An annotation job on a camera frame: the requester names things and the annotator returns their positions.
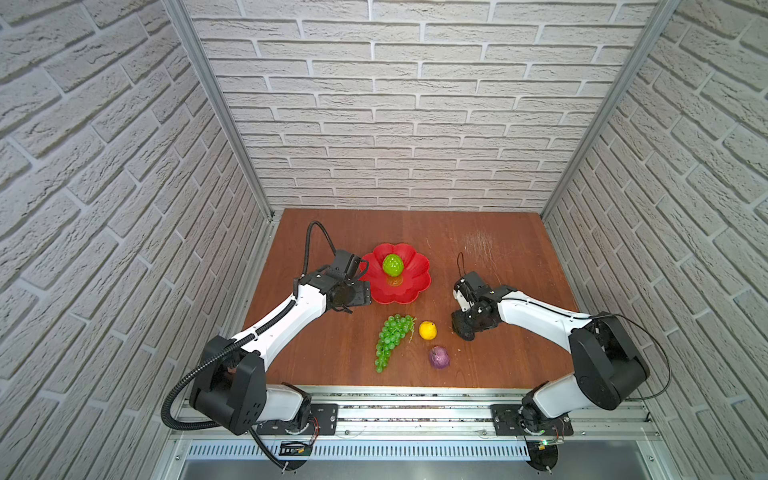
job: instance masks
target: wooden table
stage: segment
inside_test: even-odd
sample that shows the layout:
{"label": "wooden table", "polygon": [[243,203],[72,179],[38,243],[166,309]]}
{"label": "wooden table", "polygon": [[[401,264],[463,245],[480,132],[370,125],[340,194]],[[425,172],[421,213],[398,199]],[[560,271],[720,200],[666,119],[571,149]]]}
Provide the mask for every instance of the wooden table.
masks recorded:
{"label": "wooden table", "polygon": [[[309,324],[276,357],[267,382],[296,385],[435,386],[531,388],[570,371],[571,357],[559,346],[517,326],[501,324],[466,342],[451,329],[452,297],[459,279],[456,255],[467,271],[491,286],[506,284],[536,299],[576,310],[571,288],[536,214],[409,212],[381,210],[286,210],[261,274],[243,328],[253,325],[290,295],[303,262],[306,226],[325,225],[336,248],[360,256],[379,243],[410,243],[431,264],[432,285],[409,305],[358,307],[352,315],[328,312]],[[313,231],[310,271],[333,255],[319,229]],[[418,333],[394,349],[389,367],[376,373],[376,341],[394,313],[437,325],[437,338]],[[444,346],[450,367],[429,365],[428,352]]]}

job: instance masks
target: brick wall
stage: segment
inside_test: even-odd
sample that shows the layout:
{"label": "brick wall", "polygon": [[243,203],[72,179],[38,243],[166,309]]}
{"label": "brick wall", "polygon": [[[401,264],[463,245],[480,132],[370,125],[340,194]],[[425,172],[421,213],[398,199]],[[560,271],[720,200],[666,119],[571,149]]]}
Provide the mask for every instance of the brick wall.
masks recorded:
{"label": "brick wall", "polygon": [[0,18],[0,478],[148,478],[263,218],[161,2]]}
{"label": "brick wall", "polygon": [[582,307],[663,343],[647,404],[687,477],[768,476],[767,15],[683,0],[546,221]]}
{"label": "brick wall", "polygon": [[539,211],[654,7],[185,3],[278,213]]}

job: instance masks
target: yellow fruit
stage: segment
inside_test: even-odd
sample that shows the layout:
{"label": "yellow fruit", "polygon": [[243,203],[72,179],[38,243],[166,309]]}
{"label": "yellow fruit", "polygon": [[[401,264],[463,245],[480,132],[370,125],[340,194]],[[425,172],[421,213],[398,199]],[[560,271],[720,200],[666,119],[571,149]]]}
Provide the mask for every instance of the yellow fruit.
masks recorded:
{"label": "yellow fruit", "polygon": [[432,322],[422,322],[422,324],[419,325],[419,335],[421,335],[424,340],[431,340],[437,336],[437,327]]}

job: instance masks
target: red bowl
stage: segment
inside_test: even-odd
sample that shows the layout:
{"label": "red bowl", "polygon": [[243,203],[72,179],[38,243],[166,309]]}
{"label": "red bowl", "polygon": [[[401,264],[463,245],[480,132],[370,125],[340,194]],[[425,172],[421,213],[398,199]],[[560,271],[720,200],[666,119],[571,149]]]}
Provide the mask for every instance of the red bowl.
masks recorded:
{"label": "red bowl", "polygon": [[[402,258],[404,268],[400,277],[394,280],[384,273],[382,263],[390,253],[396,253]],[[369,267],[361,280],[371,283],[371,296],[377,303],[386,305],[397,302],[402,305],[413,302],[419,293],[427,290],[432,284],[429,276],[429,260],[407,243],[382,243],[363,257],[368,260]]]}

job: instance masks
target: purple onion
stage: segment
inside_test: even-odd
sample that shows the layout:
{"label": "purple onion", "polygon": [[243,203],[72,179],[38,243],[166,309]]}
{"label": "purple onion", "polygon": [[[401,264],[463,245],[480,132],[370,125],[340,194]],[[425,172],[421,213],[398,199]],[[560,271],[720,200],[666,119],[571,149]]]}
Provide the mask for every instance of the purple onion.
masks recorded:
{"label": "purple onion", "polygon": [[448,350],[441,346],[432,347],[429,350],[429,362],[436,369],[444,369],[451,363],[451,359],[448,357]]}

